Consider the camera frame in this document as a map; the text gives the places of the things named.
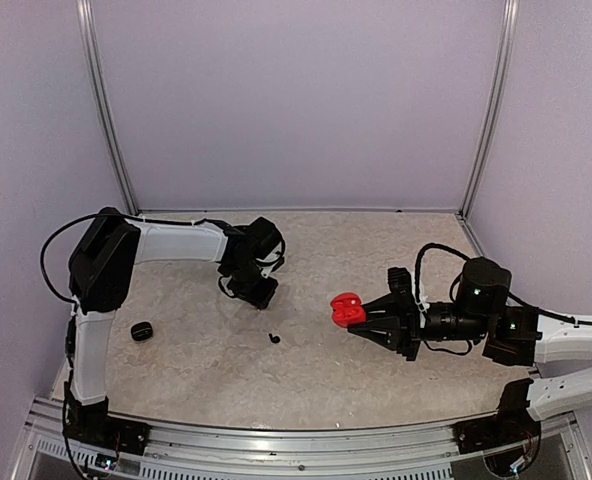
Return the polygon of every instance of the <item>metal frame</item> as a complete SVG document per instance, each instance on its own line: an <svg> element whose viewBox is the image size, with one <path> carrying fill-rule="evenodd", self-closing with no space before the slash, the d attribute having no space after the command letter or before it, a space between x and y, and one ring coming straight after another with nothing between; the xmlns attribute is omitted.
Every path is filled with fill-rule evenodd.
<svg viewBox="0 0 592 480"><path fill-rule="evenodd" d="M87 60L87 68L89 69L89 76L92 82L92 90L96 101L98 117L103 129L105 141L107 142L109 158L111 160L114 174L116 175L123 202L125 202L125 207L131 215L137 215L139 213L138 202L136 201L134 189L132 188L127 168L125 167L125 162L123 160L123 154L121 153L118 144L116 128L114 127L114 120L107 99L107 91L105 89L103 71L98 52L98 42L96 40L96 30L94 28L94 15L92 12L91 0L77 0L76 3L78 7L78 22L80 24L80 32L83 39L83 48L85 50L85 59Z"/></svg>
<svg viewBox="0 0 592 480"><path fill-rule="evenodd" d="M498 119L498 113L500 111L501 100L505 87L505 80L509 70L509 60L511 57L512 46L514 42L514 32L516 27L516 18L518 12L519 0L505 0L505 9L503 14L503 23L501 29L500 43L498 47L498 55L496 59L496 66L494 69L494 76L492 80L492 90L490 93L487 109L485 112L485 118L483 121L483 130L479 138L476 147L476 156L474 159L474 165L472 167L467 188L465 191L465 197L463 203L458 210L458 214L462 217L465 225L467 225L467 219L471 213L476 194L480 187L482 173L487 162L489 155L489 149L492 143L494 135L494 129ZM105 82L103 79L103 72L100 61L100 53L98 49L98 42L96 39L96 31L94 26L94 16L92 11L92 0L77 0L78 8L78 20L81 29L81 35L83 40L83 48L85 51L85 58L87 60L87 66L92 82L92 89L94 98L96 101L96 108L98 110L98 116L100 119L101 127L107 143L109 156L112 164L112 169L116 175L116 180L120 188L121 196L125 203L128 212L132 215L141 213L139 208L134 189L129 179L129 174L125 161L120 149L118 142L118 136L116 128L114 126L114 120L109 107L109 100L107 96L107 90L105 88ZM290 208L282 208L278 210L292 210ZM324 208L320 210L356 210L355 208L347 209L334 209ZM395 208L366 208L359 209L362 211L392 211ZM147 210L148 212L164 213L166 210ZM174 212L192 212L202 210L176 210ZM454 209L401 209L397 211L402 212L426 212L426 213L457 213Z"/></svg>
<svg viewBox="0 0 592 480"><path fill-rule="evenodd" d="M494 80L492 82L492 91L487 104L487 112L483 122L483 131L476 147L476 158L474 166L469 176L465 198L460 210L460 214L467 223L469 214L474 205L474 200L480 187L485 164L489 156L489 149L492 144L494 130L498 121L498 113L505 90L505 82L509 71L509 61L511 58L512 47L514 44L514 33L516 31L516 19L518 16L518 0L505 0L505 11L503 16L503 27L501 30L500 44L498 46L498 56L496 58L496 68L494 71Z"/></svg>
<svg viewBox="0 0 592 480"><path fill-rule="evenodd" d="M214 210L167 210L167 209L142 209L140 213L143 215L155 214L166 215L176 213L215 213L215 212L374 212L374 213L439 213L454 215L456 211L453 208L377 208L377 207L273 207L267 208L235 208L235 209L214 209Z"/></svg>
<svg viewBox="0 0 592 480"><path fill-rule="evenodd" d="M8 478L27 479L37 451L66 458L62 449L61 408L61 402L40 398L34 401ZM265 431L117 416L145 420L152 426L143 457L121 455L126 473L131 473L125 476L130 478L169 480L196 475L196 478L213 479L289 480L337 476L347 480L372 480L398 475L414 478L415 472L418 472L417 478L422 478L421 472L427 475L427 472L445 470L451 477L451 462L480 455L459 455L452 432L454 420L359 430ZM576 437L575 425L573 415L560 415L543 422L543 435L563 435L566 445L571 445L567 457L575 478L589 480L582 438ZM111 453L74 441L70 443L78 457Z"/></svg>
<svg viewBox="0 0 592 480"><path fill-rule="evenodd" d="M456 214L456 220L458 221L460 228L463 229L463 233L467 237L469 244L474 249L474 253L478 256L484 257L485 252L483 251L483 247L480 241L478 240L478 237L476 236L472 228L469 226L467 220L460 213Z"/></svg>

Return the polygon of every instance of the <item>white wall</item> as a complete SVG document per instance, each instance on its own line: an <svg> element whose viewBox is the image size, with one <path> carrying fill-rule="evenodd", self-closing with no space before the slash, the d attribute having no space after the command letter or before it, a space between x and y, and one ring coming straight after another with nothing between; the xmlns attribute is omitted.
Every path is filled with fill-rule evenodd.
<svg viewBox="0 0 592 480"><path fill-rule="evenodd" d="M457 210L503 6L95 2L141 207Z"/></svg>
<svg viewBox="0 0 592 480"><path fill-rule="evenodd" d="M470 221L516 294L592 314L592 0L521 2ZM592 409L578 419L592 454Z"/></svg>
<svg viewBox="0 0 592 480"><path fill-rule="evenodd" d="M75 3L0 1L0 478L34 395L48 393L63 358L69 309L42 283L42 242L119 199ZM65 291L69 240L49 262Z"/></svg>

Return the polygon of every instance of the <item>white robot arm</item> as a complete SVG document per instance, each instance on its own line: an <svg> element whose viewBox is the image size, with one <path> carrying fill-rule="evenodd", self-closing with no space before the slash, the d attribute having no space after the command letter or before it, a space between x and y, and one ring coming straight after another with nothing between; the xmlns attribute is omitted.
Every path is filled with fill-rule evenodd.
<svg viewBox="0 0 592 480"><path fill-rule="evenodd" d="M592 360L592 316L575 316L569 324L541 315L535 363ZM592 368L555 378L536 379L527 392L527 412L534 420L592 406Z"/></svg>
<svg viewBox="0 0 592 480"><path fill-rule="evenodd" d="M142 454L148 427L107 416L105 360L116 311L125 301L134 265L149 261L196 260L218 263L228 296L256 308L268 306L278 282L269 275L284 262L285 242L276 226L260 217L250 225L219 220L195 223L134 219L111 207L101 210L70 261L74 299L67 354L69 438Z"/></svg>

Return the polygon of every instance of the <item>metal corner post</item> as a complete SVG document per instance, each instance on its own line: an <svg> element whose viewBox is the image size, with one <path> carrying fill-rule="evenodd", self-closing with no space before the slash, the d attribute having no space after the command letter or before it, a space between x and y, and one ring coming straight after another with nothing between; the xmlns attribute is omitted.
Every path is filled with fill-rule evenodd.
<svg viewBox="0 0 592 480"><path fill-rule="evenodd" d="M127 174L127 168L125 167L123 155L118 144L118 137L109 108L109 101L107 100L107 91L105 89L105 82L103 81L98 42L94 29L91 0L76 0L76 6L78 8L78 22L83 39L83 49L85 50L85 58L92 82L92 91L96 100L100 124L107 142L112 168L116 175L116 180L118 181L127 211L132 215L137 215L139 213L138 203L129 180L129 175Z"/></svg>
<svg viewBox="0 0 592 480"><path fill-rule="evenodd" d="M483 170L487 163L489 150L494 136L494 129L498 121L498 113L505 89L505 81L509 71L509 61L514 44L514 33L516 31L516 19L518 16L519 0L505 0L505 10L503 15L503 26L501 29L500 43L498 46L498 56L496 58L496 67L494 70L494 79L492 81L492 90L487 103L483 130L476 147L476 158L474 166L469 176L465 198L461 207L461 217L467 222L472 211L476 194L480 187L483 176Z"/></svg>
<svg viewBox="0 0 592 480"><path fill-rule="evenodd" d="M474 231L472 230L472 227L469 225L469 223L465 221L465 219L460 213L456 214L456 220L458 221L460 228L463 230L465 237L467 237L467 241L469 242L469 245L472 247L472 250L474 250L474 253L479 257L484 257L485 252L483 251L483 247L480 243L480 240L476 236L476 233L474 233Z"/></svg>

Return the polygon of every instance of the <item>speckled floor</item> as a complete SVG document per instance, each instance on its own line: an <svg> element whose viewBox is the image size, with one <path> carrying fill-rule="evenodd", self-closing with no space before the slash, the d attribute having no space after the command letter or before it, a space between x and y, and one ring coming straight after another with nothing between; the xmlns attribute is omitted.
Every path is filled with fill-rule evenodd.
<svg viewBox="0 0 592 480"><path fill-rule="evenodd" d="M232 427L330 429L401 425L492 411L506 383L526 376L481 357L421 347L416 362L349 335L331 321L330 300L388 292L387 268L413 267L418 249L441 242L473 254L449 214L264 212L287 241L269 309L225 297L214 264L136 267L112 327L107 360L110 409ZM210 214L232 224L250 212ZM201 215L166 215L197 219ZM461 262L430 253L430 301L447 299ZM154 338L134 343L130 327L150 321ZM279 335L273 344L269 334ZM54 394L61 397L57 388Z"/></svg>

